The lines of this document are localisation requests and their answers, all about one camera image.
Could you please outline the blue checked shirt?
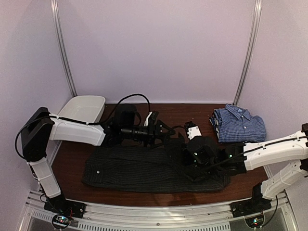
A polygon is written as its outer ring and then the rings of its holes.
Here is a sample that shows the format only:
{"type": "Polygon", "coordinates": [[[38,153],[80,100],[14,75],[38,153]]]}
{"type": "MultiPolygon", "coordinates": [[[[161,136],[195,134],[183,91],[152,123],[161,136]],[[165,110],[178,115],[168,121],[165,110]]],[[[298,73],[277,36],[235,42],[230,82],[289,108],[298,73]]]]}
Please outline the blue checked shirt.
{"type": "Polygon", "coordinates": [[[232,104],[215,109],[209,122],[220,143],[263,142],[266,139],[263,119],[232,104]]]}

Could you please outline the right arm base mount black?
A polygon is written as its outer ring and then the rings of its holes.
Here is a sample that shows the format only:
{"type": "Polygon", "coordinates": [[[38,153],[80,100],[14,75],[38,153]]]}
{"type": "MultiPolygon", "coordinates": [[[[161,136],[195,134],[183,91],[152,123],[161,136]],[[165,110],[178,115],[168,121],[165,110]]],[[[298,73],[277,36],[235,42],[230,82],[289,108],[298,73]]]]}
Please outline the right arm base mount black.
{"type": "Polygon", "coordinates": [[[230,204],[234,218],[262,212],[271,208],[271,200],[262,197],[261,192],[253,192],[252,198],[230,204]]]}

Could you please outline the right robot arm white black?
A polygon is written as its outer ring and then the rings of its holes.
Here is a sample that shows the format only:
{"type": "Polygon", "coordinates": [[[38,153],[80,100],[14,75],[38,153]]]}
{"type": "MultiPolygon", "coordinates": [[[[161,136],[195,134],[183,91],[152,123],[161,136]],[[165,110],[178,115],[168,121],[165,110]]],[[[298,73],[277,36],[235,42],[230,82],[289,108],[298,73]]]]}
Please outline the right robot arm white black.
{"type": "Polygon", "coordinates": [[[257,212],[265,200],[273,199],[298,180],[308,175],[308,125],[287,137],[265,142],[240,142],[220,149],[209,138],[201,135],[193,122],[185,124],[189,142],[187,152],[202,173],[235,176],[269,164],[288,161],[289,164],[269,180],[253,189],[253,197],[247,201],[247,209],[257,212]]]}

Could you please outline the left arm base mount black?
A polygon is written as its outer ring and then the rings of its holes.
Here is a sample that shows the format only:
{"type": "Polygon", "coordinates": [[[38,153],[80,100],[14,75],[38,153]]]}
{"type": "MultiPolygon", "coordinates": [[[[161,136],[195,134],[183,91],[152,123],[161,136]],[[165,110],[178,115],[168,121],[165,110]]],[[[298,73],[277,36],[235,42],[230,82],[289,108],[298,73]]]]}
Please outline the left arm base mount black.
{"type": "Polygon", "coordinates": [[[60,191],[60,194],[56,197],[48,197],[45,191],[42,189],[43,195],[46,198],[44,203],[44,209],[64,215],[70,218],[83,218],[86,205],[81,202],[67,200],[64,193],[60,191]]]}

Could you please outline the white plastic basin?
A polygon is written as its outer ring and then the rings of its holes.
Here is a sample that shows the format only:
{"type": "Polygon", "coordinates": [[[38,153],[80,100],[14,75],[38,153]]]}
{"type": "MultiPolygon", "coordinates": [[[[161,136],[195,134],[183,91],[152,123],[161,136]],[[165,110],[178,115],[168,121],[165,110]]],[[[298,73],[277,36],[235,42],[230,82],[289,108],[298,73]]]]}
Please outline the white plastic basin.
{"type": "Polygon", "coordinates": [[[84,95],[70,99],[58,116],[84,122],[99,122],[105,108],[103,96],[84,95]]]}

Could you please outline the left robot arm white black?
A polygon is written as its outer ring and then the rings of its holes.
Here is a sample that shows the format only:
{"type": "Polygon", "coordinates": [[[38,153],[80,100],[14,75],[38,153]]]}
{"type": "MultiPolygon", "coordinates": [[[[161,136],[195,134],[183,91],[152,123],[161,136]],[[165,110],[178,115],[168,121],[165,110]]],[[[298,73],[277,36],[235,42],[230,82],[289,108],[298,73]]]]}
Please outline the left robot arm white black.
{"type": "Polygon", "coordinates": [[[135,124],[140,117],[133,104],[117,104],[103,122],[85,122],[51,114],[46,107],[39,108],[19,130],[15,140],[21,141],[22,150],[17,154],[30,165],[50,205],[59,214],[69,210],[69,202],[62,198],[62,190],[47,160],[49,141],[72,141],[93,146],[112,147],[123,140],[141,142],[144,146],[160,146],[174,131],[157,119],[158,111],[149,111],[145,122],[135,124]]]}

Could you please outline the black pinstriped long sleeve shirt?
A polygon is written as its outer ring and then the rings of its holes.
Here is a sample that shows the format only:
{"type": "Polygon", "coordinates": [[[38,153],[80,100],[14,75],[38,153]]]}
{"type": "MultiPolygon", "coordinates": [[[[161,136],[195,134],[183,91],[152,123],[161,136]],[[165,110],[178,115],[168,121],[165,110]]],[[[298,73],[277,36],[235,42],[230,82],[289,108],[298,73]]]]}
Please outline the black pinstriped long sleeve shirt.
{"type": "Polygon", "coordinates": [[[230,177],[190,180],[182,171],[185,138],[169,138],[163,148],[98,147],[85,161],[82,183],[97,188],[138,193],[208,193],[225,189],[230,177]]]}

